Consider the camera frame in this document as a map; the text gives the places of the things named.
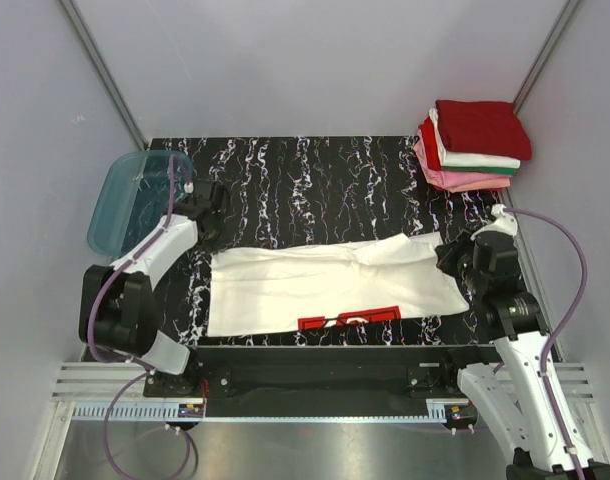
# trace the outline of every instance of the red print on shirt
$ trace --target red print on shirt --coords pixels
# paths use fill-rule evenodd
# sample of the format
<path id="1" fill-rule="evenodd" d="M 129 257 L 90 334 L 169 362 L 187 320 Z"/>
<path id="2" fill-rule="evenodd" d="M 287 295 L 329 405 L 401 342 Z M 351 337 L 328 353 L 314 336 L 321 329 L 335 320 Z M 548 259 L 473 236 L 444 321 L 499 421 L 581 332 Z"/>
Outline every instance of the red print on shirt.
<path id="1" fill-rule="evenodd" d="M 323 327 L 341 327 L 358 323 L 377 323 L 389 320 L 400 320 L 401 310 L 398 306 L 341 313 L 337 318 L 305 317 L 298 319 L 299 330 L 312 330 Z"/>

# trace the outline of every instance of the black base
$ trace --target black base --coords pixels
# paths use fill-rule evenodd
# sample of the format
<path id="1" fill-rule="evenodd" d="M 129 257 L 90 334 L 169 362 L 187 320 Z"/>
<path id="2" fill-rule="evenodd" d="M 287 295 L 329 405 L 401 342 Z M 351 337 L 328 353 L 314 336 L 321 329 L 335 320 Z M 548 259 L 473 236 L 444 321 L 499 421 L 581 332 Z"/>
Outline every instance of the black base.
<path id="1" fill-rule="evenodd" d="M 610 480 L 610 465 L 600 462 L 589 461 L 589 466 L 583 469 L 586 480 Z M 575 471 L 565 472 L 562 469 L 548 472 L 539 470 L 532 465 L 529 453 L 516 449 L 514 463 L 507 466 L 507 480 L 576 480 L 578 475 Z"/>
<path id="2" fill-rule="evenodd" d="M 156 139 L 152 149 L 186 152 L 195 177 L 218 181 L 231 192 L 224 247 L 287 248 L 384 239 L 401 232 L 440 232 L 445 242 L 477 230 L 498 202 L 492 192 L 439 192 L 428 185 L 412 149 L 415 137 Z M 151 223 L 154 212 L 137 196 L 127 231 Z M 158 209 L 157 219 L 162 214 Z M 190 347 L 386 346 L 486 344 L 475 312 L 443 317 L 347 325 L 301 332 L 207 337 L 211 256 L 188 252 L 155 291 L 160 326 Z M 469 301 L 462 284 L 459 288 Z"/>
<path id="3" fill-rule="evenodd" d="M 426 415 L 427 398 L 455 398 L 412 379 L 432 372 L 454 347 L 326 347 L 294 349 L 199 347 L 209 383 L 207 417 L 353 417 Z M 493 347 L 481 358 L 498 362 Z M 148 397 L 201 397 L 200 386 L 180 389 L 157 377 Z"/>

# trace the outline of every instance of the green stripe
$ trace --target green stripe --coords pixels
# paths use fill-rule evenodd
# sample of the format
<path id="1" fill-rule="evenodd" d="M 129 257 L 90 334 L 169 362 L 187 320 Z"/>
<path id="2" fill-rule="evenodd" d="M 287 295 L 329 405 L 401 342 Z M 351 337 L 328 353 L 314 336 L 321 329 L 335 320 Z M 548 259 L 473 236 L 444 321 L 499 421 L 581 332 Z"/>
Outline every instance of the green stripe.
<path id="1" fill-rule="evenodd" d="M 503 175 L 514 175 L 518 168 L 503 168 L 503 167 L 447 167 L 441 165 L 443 170 L 454 172 L 485 172 L 485 173 L 502 173 Z"/>

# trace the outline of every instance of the red folded towel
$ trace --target red folded towel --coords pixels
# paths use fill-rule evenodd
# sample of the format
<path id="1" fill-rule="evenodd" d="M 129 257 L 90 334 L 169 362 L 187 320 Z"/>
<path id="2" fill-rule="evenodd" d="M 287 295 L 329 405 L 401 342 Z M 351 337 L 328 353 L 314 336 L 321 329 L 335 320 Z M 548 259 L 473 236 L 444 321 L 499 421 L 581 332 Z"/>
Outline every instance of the red folded towel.
<path id="1" fill-rule="evenodd" d="M 532 158 L 532 145 L 507 102 L 437 100 L 438 133 L 450 152 Z"/>
<path id="2" fill-rule="evenodd" d="M 423 137 L 423 144 L 425 145 L 425 158 L 427 158 L 427 166 L 432 170 L 442 170 L 441 162 L 438 158 L 438 145 L 436 144 L 436 136 L 434 135 L 434 124 L 432 123 L 432 120 L 427 117 L 425 122 L 418 126 L 418 129 L 421 131 L 421 137 Z"/>

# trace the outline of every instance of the folded clothes stack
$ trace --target folded clothes stack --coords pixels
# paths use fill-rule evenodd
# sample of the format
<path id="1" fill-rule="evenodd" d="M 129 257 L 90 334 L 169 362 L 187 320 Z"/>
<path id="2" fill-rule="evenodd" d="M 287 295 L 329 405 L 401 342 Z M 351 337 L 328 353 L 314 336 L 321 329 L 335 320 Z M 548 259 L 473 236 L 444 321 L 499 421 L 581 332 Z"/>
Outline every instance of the folded clothes stack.
<path id="1" fill-rule="evenodd" d="M 506 102 L 438 100 L 414 146 L 428 183 L 439 190 L 499 190 L 532 157 L 529 137 Z"/>

